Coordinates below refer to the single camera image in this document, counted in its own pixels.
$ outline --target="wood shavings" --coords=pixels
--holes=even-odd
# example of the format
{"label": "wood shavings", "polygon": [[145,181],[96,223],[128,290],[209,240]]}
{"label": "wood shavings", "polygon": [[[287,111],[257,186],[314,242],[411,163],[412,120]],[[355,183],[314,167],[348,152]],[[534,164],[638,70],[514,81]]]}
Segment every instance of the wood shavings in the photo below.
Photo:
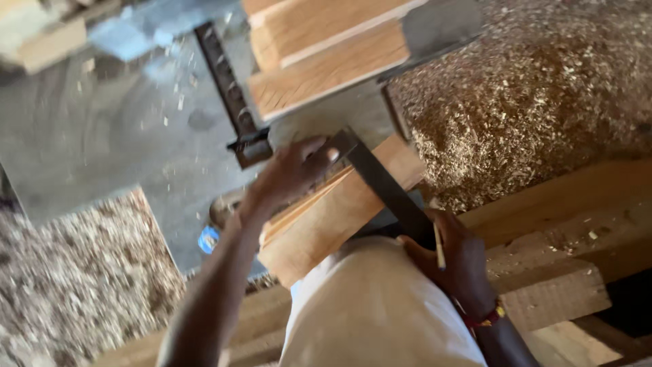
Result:
{"label": "wood shavings", "polygon": [[0,254],[0,361],[18,366],[86,366],[185,291],[140,189],[38,228],[0,211]]}
{"label": "wood shavings", "polygon": [[474,43],[395,78],[426,162],[424,194],[455,212],[580,167],[652,155],[645,2],[481,1]]}

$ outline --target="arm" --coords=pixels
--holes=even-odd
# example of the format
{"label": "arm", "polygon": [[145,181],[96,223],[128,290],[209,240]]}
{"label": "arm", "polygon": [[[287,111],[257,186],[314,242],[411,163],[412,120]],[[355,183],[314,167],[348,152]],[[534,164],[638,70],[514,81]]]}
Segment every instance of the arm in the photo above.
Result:
{"label": "arm", "polygon": [[[435,252],[424,249],[407,236],[400,236],[399,241],[405,244],[407,254],[417,267],[459,302],[467,317],[476,323],[482,322],[496,307],[497,297],[486,276],[484,242],[452,213],[427,210],[426,214],[441,232],[446,270],[437,268]],[[508,317],[474,331],[489,367],[539,366]]]}
{"label": "arm", "polygon": [[304,164],[324,142],[311,138],[279,150],[250,186],[175,314],[158,366],[217,366],[237,323],[263,224],[280,205],[305,193],[337,158],[337,151],[329,151]]}

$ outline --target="blue object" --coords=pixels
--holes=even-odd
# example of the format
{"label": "blue object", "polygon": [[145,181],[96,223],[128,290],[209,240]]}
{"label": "blue object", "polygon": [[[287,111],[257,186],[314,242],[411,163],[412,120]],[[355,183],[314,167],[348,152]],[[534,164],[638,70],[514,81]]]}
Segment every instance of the blue object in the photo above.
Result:
{"label": "blue object", "polygon": [[215,246],[213,243],[217,243],[217,241],[220,239],[220,231],[216,230],[215,228],[207,225],[204,227],[203,231],[200,234],[200,237],[197,239],[197,243],[200,246],[200,249],[208,254],[213,252],[213,247]]}

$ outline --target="pencil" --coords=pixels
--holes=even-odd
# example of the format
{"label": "pencil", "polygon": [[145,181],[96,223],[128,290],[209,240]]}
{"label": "pencil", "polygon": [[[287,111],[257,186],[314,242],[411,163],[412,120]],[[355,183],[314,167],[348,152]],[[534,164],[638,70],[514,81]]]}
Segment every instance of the pencil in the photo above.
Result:
{"label": "pencil", "polygon": [[437,245],[437,267],[439,267],[441,271],[444,271],[446,270],[446,259],[444,258],[444,249],[441,247],[441,235],[437,225],[433,223],[432,226],[435,228],[435,243]]}

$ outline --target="white shirt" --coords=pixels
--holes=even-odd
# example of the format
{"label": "white shirt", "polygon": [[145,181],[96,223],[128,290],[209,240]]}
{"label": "white shirt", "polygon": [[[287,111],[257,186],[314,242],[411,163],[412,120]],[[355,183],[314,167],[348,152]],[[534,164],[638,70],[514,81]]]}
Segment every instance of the white shirt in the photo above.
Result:
{"label": "white shirt", "polygon": [[451,301],[391,238],[346,243],[291,292],[279,366],[486,366]]}

